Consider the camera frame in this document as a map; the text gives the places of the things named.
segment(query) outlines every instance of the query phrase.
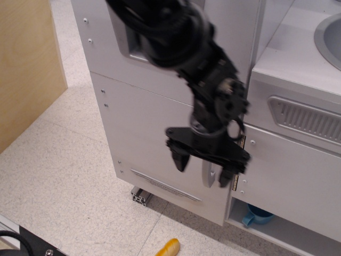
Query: wooden board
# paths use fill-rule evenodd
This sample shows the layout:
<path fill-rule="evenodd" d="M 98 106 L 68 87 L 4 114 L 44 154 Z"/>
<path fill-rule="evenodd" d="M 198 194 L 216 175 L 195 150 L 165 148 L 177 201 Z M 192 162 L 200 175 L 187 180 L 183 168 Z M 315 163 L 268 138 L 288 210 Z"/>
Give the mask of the wooden board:
<path fill-rule="evenodd" d="M 48 0 L 0 1 L 0 153 L 67 88 Z"/>
<path fill-rule="evenodd" d="M 0 250 L 5 250 L 5 249 L 13 249 L 12 247 L 10 247 L 8 244 L 6 244 L 5 242 L 3 242 L 0 239 Z"/>

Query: black robotic arm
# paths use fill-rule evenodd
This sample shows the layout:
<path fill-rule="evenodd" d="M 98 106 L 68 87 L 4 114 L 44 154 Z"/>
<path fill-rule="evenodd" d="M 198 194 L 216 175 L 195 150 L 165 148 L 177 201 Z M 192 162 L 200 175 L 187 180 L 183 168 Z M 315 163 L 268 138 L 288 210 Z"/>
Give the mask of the black robotic arm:
<path fill-rule="evenodd" d="M 224 51 L 214 42 L 214 27 L 188 0 L 106 0 L 140 36 L 141 49 L 155 66 L 175 70 L 193 93 L 190 127 L 166 130 L 167 146 L 183 172 L 190 155 L 221 165 L 221 187 L 244 173 L 250 155 L 227 126 L 247 111 L 245 87 Z"/>

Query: yellow toy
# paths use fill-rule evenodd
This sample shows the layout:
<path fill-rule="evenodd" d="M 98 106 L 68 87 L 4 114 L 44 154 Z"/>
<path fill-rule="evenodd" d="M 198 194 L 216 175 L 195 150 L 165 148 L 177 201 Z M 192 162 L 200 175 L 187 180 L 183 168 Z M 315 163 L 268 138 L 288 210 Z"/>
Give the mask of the yellow toy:
<path fill-rule="evenodd" d="M 173 238 L 155 256 L 176 256 L 179 250 L 180 242 L 178 239 Z"/>

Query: screw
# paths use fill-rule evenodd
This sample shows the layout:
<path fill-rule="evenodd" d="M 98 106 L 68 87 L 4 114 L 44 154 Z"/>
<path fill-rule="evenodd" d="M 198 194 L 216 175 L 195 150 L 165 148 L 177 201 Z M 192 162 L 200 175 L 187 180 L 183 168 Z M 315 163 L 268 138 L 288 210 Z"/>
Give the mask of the screw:
<path fill-rule="evenodd" d="M 53 255 L 53 251 L 52 250 L 47 250 L 45 252 L 45 256 L 52 256 Z"/>

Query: metal extrusion rail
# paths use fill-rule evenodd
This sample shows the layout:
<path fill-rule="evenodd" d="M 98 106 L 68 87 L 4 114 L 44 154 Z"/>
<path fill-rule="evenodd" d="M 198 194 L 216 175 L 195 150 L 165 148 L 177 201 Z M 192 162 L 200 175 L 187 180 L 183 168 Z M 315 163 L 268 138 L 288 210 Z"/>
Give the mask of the metal extrusion rail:
<path fill-rule="evenodd" d="M 138 202 L 143 206 L 147 206 L 151 198 L 153 197 L 153 194 L 138 187 L 134 187 L 131 193 L 133 196 L 133 201 Z"/>

